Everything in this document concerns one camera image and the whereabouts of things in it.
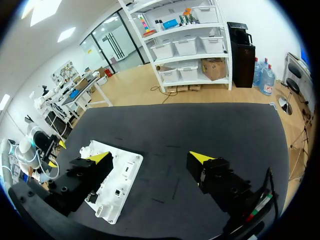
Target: shelf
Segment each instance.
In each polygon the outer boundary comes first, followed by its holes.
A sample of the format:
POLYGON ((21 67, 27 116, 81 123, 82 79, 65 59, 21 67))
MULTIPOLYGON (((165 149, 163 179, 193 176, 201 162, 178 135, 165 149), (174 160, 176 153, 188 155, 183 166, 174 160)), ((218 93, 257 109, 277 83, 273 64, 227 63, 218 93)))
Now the shelf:
POLYGON ((163 82, 163 87, 172 87, 172 86, 181 86, 181 85, 197 85, 197 84, 229 84, 228 77, 223 77, 214 81, 211 81, 204 75, 202 72, 198 73, 198 79, 194 81, 183 81, 180 79, 179 81, 174 82, 163 82))
POLYGON ((220 22, 213 22, 213 23, 199 23, 199 24, 191 24, 191 25, 186 25, 186 26, 178 26, 174 27, 168 30, 163 30, 157 33, 154 33, 150 36, 144 37, 143 40, 147 41, 153 38, 157 38, 163 35, 167 34, 172 34, 180 31, 185 31, 185 30, 192 30, 192 29, 203 29, 203 28, 223 28, 224 24, 220 22))
POLYGON ((129 13, 130 14, 134 14, 136 12, 145 13, 156 7, 162 7, 163 5, 172 4, 176 2, 181 2, 181 0, 151 0, 148 2, 137 3, 133 5, 133 9, 129 10, 129 13))
POLYGON ((204 49, 199 49, 195 55, 179 56, 178 52, 173 57, 155 60, 154 64, 166 64, 191 59, 228 58, 228 53, 206 53, 204 49))

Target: blue box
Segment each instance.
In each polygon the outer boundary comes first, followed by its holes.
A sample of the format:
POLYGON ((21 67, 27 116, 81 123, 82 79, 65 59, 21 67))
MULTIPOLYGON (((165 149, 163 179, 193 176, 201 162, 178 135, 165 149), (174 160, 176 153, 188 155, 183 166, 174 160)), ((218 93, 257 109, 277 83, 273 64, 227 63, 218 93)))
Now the blue box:
POLYGON ((170 21, 166 21, 166 22, 163 23, 163 27, 165 29, 169 29, 169 28, 172 28, 172 27, 177 26, 177 25, 178 25, 178 22, 177 22, 176 19, 172 19, 170 21))

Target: white storage bin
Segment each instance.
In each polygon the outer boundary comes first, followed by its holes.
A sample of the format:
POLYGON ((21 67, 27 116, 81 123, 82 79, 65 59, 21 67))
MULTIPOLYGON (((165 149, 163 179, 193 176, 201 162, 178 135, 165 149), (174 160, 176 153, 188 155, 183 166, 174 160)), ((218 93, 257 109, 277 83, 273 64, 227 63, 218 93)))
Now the white storage bin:
POLYGON ((176 63, 168 63, 163 66, 173 68, 172 70, 159 71, 165 83, 172 83, 181 80, 178 72, 178 65, 176 63))
POLYGON ((195 55, 197 54, 196 36, 186 35, 173 41, 179 56, 195 55))
POLYGON ((196 81, 198 80, 198 61, 181 61, 179 62, 178 71, 183 81, 196 81))
POLYGON ((220 54, 224 52, 223 36, 201 36, 207 54, 220 54))
POLYGON ((168 59, 174 56, 174 46, 170 40, 163 40, 151 47, 157 59, 168 59))
POLYGON ((195 6, 192 10, 201 24, 218 22, 216 6, 195 6))

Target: black screw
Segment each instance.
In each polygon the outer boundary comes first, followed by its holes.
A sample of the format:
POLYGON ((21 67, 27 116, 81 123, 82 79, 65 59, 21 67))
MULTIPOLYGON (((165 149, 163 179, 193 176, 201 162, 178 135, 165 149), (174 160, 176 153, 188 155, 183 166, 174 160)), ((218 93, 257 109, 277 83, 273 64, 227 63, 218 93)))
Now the black screw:
POLYGON ((24 204, 24 203, 26 202, 26 199, 25 199, 24 196, 21 196, 21 197, 19 198, 19 200, 20 200, 20 202, 21 202, 22 204, 24 204))
POLYGON ((28 191, 28 197, 32 197, 33 195, 35 195, 32 191, 28 191))
POLYGON ((51 188, 51 189, 56 188, 56 183, 52 179, 48 180, 48 185, 49 185, 49 188, 51 188))
POLYGON ((238 192, 238 189, 236 187, 232 187, 231 188, 231 192, 233 192, 234 194, 236 194, 238 192))
POLYGON ((68 188, 67 188, 66 186, 63 186, 63 187, 61 188, 61 192, 62 192, 63 194, 67 193, 67 192, 68 192, 68 188))

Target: stool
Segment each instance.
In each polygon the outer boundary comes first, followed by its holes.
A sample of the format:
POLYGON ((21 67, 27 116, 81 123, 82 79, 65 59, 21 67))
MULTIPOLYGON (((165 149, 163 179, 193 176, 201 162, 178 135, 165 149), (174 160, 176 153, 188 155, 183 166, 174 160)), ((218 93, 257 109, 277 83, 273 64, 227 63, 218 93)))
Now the stool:
MULTIPOLYGON (((301 79, 301 77, 302 77, 301 72, 299 71, 299 69, 295 65, 293 65, 292 63, 289 63, 288 69, 298 79, 301 79)), ((295 81, 293 81, 291 78, 287 78, 286 85, 285 84, 282 84, 282 85, 288 87, 290 89, 290 93, 289 93, 289 96, 287 97, 287 99, 285 99, 284 97, 279 98, 279 105, 286 114, 291 115, 292 114, 292 107, 291 107, 289 101, 292 96, 292 91, 295 92, 296 94, 299 94, 300 88, 299 88, 298 84, 295 81)))
POLYGON ((296 94, 299 94, 300 89, 299 89, 298 84, 296 84, 296 82, 293 81, 291 78, 288 78, 286 80, 286 84, 287 84, 288 88, 290 89, 290 93, 289 93, 289 96, 287 97, 287 99, 285 99, 284 97, 279 98, 279 105, 286 114, 291 115, 292 114, 292 107, 291 107, 291 104, 289 103, 289 101, 292 96, 292 91, 295 92, 296 94))

